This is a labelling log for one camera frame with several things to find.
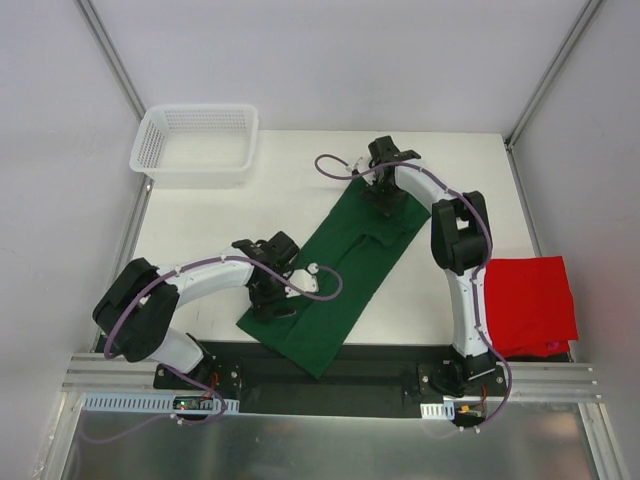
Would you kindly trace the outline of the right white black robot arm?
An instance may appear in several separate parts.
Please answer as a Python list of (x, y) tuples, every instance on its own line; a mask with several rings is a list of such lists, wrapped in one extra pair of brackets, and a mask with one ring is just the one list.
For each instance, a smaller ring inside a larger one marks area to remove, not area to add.
[(373, 174), (365, 197), (386, 215), (407, 196), (431, 214), (431, 252), (448, 282), (454, 334), (451, 359), (431, 374), (430, 385), (452, 397), (473, 394), (496, 368), (484, 291), (493, 251), (485, 198), (455, 191), (417, 152), (400, 150), (389, 136), (373, 140), (368, 150)]

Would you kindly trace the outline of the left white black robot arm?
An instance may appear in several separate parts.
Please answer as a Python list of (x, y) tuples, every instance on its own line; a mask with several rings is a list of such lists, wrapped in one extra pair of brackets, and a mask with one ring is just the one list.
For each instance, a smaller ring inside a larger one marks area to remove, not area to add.
[(106, 335), (103, 353), (130, 363), (151, 359), (176, 371), (192, 389), (215, 373), (213, 356), (192, 336), (171, 327), (179, 308), (209, 294), (245, 287), (250, 312), (270, 321), (294, 312), (285, 306), (287, 286), (277, 280), (294, 273), (299, 247), (284, 232), (269, 240), (238, 240), (208, 263), (161, 270), (145, 258), (129, 262), (92, 313)]

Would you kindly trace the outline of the green t shirt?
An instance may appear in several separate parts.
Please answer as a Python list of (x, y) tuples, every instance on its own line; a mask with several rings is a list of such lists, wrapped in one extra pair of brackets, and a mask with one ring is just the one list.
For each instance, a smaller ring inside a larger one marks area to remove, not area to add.
[(363, 180), (352, 181), (327, 217), (306, 241), (298, 264), (317, 263), (343, 280), (337, 298), (314, 301), (294, 297), (287, 304), (295, 313), (268, 321), (250, 310), (237, 326), (262, 345), (320, 378), (338, 354), (361, 313), (430, 218), (412, 197), (390, 217), (361, 198)]

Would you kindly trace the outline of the white plastic mesh basket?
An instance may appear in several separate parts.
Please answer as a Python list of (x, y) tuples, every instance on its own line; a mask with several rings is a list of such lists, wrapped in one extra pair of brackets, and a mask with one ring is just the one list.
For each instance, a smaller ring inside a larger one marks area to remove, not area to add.
[(140, 122), (129, 167), (159, 188), (241, 188), (252, 174), (258, 131), (252, 105), (157, 105)]

